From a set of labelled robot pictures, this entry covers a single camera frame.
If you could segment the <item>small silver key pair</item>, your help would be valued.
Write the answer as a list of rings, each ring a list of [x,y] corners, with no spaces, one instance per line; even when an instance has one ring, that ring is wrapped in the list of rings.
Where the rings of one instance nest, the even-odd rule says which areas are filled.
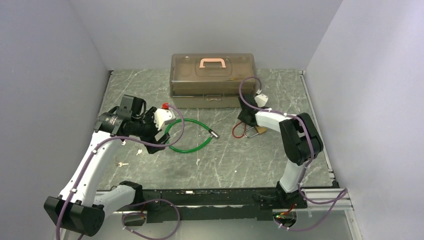
[[[128,163],[125,163],[125,162],[116,162],[116,163],[115,163],[115,165],[116,165],[117,167],[121,168],[121,167],[123,167],[123,166],[128,165]]]

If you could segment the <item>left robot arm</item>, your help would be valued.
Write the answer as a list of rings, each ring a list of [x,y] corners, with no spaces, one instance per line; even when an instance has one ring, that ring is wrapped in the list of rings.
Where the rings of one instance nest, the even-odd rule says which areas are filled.
[[[92,237],[106,217],[127,206],[139,209],[144,201],[141,184],[128,180],[103,196],[96,192],[107,165],[113,162],[115,152],[125,141],[142,143],[149,154],[165,149],[170,135],[156,135],[176,119],[165,104],[161,108],[146,107],[142,98],[124,95],[120,105],[102,113],[96,120],[87,151],[70,181],[57,197],[49,196],[44,209],[56,226],[55,236],[62,229]]]

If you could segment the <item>green cable lock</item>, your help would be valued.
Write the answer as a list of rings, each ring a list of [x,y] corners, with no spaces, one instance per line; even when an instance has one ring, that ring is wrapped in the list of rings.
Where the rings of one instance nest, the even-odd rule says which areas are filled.
[[[207,124],[192,118],[184,120],[184,135],[169,148],[176,153],[189,154],[206,147],[213,139],[218,139],[218,133]]]

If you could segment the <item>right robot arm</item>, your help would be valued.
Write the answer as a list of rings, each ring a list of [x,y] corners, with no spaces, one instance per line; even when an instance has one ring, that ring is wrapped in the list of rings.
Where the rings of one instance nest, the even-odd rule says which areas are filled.
[[[288,158],[282,177],[277,182],[275,201],[287,208],[300,196],[299,187],[311,161],[324,150],[324,144],[310,114],[289,114],[259,107],[252,94],[238,97],[241,112],[238,119],[251,127],[274,130],[281,135]]]

